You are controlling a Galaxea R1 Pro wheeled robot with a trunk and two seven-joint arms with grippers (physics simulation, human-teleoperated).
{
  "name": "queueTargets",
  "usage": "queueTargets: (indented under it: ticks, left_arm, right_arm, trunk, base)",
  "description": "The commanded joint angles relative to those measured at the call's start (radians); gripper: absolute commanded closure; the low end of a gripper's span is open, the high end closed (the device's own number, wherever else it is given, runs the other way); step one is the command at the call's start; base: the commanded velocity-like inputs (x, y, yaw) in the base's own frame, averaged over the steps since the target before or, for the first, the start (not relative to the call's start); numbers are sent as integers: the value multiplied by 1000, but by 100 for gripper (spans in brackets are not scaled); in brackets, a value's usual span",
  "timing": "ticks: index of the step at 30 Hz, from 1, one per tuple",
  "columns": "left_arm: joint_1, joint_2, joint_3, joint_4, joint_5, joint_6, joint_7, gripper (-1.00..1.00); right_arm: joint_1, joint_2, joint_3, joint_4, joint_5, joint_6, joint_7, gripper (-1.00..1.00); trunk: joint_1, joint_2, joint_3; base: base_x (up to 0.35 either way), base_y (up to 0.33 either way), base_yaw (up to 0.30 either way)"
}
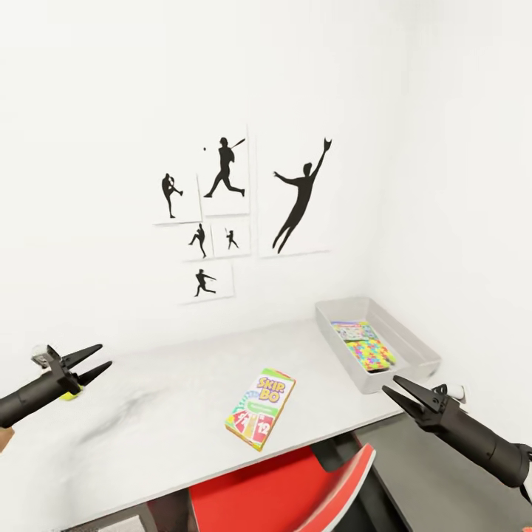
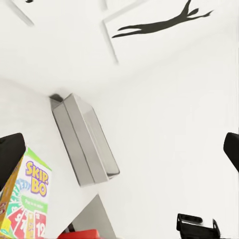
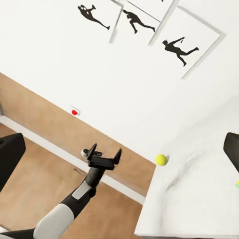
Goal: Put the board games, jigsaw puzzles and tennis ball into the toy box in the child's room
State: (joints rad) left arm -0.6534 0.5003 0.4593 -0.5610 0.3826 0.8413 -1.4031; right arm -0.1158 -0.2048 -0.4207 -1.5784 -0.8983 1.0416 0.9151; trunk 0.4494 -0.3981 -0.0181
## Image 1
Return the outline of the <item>board game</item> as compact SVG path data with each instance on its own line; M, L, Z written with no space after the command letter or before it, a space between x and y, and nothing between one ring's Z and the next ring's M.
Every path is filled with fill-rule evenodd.
M265 367L225 421L225 428L261 451L296 380Z
M330 322L346 344L379 340L368 323Z

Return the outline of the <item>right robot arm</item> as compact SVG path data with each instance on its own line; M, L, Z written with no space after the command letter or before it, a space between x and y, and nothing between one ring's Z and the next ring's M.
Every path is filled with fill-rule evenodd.
M532 505L532 447L509 443L467 415L471 413L471 401L466 385L445 383L431 391L398 375L394 381L421 404L388 386L382 386L382 391L422 430L434 433L509 488L519 488Z

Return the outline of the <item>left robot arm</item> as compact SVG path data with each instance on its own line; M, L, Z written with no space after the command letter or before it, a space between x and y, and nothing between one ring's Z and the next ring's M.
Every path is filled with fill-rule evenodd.
M30 358L38 365L39 378L0 398L0 427L8 429L14 426L66 392L79 395L82 387L88 386L113 363L108 361L82 375L70 370L102 348L102 344L96 344L60 357L51 345L36 345Z

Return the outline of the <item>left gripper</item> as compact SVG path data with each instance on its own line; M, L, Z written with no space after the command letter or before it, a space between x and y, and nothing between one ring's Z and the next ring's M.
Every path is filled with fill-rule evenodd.
M25 405L31 411L37 412L51 401L61 398L66 392L74 396L79 395L82 387L88 386L113 363L108 361L82 375L72 373L70 370L102 348L102 344L96 344L50 362L49 373L17 389L19 400L21 402L25 400Z

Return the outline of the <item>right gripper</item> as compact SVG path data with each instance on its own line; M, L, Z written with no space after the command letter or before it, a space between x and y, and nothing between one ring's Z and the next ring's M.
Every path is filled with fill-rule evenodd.
M382 391L411 415L422 430L434 433L481 467L488 462L497 446L498 434L459 410L460 402L452 396L437 394L398 375L394 381L421 404L388 386L382 386Z

